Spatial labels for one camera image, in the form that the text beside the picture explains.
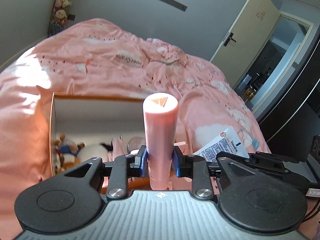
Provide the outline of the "white vaseline cream tube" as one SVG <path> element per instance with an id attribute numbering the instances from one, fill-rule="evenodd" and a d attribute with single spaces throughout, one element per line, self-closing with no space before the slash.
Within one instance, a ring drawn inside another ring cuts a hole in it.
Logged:
<path id="1" fill-rule="evenodd" d="M 249 159 L 249 154 L 232 126 L 229 126 L 212 141 L 193 153 L 193 155 L 201 156 L 208 162 L 216 162 L 217 154 L 220 152 Z"/>

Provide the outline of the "pink cylindrical bottle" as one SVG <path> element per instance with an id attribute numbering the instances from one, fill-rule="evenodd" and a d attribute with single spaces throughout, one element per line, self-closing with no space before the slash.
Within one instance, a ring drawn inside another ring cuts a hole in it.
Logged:
<path id="1" fill-rule="evenodd" d="M 178 100 L 168 93 L 153 93 L 143 102 L 150 186 L 168 188 L 178 117 Z"/>

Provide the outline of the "pink folded cloth pouch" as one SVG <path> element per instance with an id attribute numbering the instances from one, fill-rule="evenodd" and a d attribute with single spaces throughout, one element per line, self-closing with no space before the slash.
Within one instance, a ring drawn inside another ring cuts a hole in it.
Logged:
<path id="1" fill-rule="evenodd" d="M 108 151 L 107 156 L 108 156 L 109 162 L 114 161 L 116 157 L 124 155 L 126 153 L 122 137 L 113 138 L 111 142 L 112 142 L 113 150 Z"/>

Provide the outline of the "white panda plush toy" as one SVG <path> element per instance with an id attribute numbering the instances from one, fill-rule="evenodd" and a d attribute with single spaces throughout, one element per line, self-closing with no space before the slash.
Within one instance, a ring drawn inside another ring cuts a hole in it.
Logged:
<path id="1" fill-rule="evenodd" d="M 113 161 L 112 157 L 113 146 L 105 143 L 91 144 L 83 147 L 77 154 L 80 162 L 88 159 L 99 157 L 103 162 Z"/>

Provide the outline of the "orange cardboard storage box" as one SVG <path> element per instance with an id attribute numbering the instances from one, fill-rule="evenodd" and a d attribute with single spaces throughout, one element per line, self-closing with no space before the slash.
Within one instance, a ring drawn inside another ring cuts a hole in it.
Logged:
<path id="1" fill-rule="evenodd" d="M 142 99 L 133 98 L 102 98 L 96 96 L 67 96 L 53 95 L 50 113 L 50 160 L 52 173 L 55 174 L 53 162 L 55 160 L 54 141 L 61 134 L 73 140 L 76 144 L 105 143 L 112 145 L 113 138 L 122 137 L 127 152 L 127 143 L 132 137 L 145 138 Z M 180 150 L 186 143 L 178 141 L 177 129 L 174 146 Z M 170 190 L 190 190 L 191 179 L 178 178 L 171 169 L 168 188 Z M 132 183 L 133 188 L 150 187 L 149 167 L 147 178 L 143 182 Z"/>

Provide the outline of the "orange duck plush toy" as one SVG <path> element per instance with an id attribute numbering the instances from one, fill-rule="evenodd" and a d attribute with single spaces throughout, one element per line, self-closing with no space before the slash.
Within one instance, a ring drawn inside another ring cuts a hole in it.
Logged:
<path id="1" fill-rule="evenodd" d="M 59 138 L 54 141 L 55 160 L 53 162 L 53 168 L 55 174 L 80 164 L 78 154 L 84 147 L 83 142 L 76 144 L 73 140 L 66 137 L 65 134 L 61 134 Z"/>

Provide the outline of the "pink printed bed quilt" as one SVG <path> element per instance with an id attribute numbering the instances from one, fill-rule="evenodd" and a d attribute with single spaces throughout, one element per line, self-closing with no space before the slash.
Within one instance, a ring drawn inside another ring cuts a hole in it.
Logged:
<path id="1" fill-rule="evenodd" d="M 50 177 L 53 93 L 179 101 L 177 141 L 196 151 L 232 126 L 249 153 L 268 152 L 260 127 L 223 72 L 159 39 L 144 40 L 104 19 L 75 24 L 26 51 L 1 73 L 1 239 L 20 233 L 14 201 Z"/>

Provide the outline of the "cream bedroom door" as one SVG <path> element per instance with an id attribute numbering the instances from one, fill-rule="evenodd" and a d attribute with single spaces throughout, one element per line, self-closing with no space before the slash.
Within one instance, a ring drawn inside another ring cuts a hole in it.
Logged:
<path id="1" fill-rule="evenodd" d="M 255 61 L 280 18 L 271 0 L 247 0 L 210 60 L 234 87 Z"/>

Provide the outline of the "black wall plate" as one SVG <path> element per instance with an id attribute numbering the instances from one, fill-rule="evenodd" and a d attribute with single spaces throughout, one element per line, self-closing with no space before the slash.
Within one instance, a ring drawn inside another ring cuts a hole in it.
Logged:
<path id="1" fill-rule="evenodd" d="M 186 5 L 180 3 L 176 0 L 159 0 L 159 1 L 166 3 L 172 7 L 175 7 L 176 9 L 181 10 L 181 11 L 186 11 L 186 9 L 187 9 Z"/>

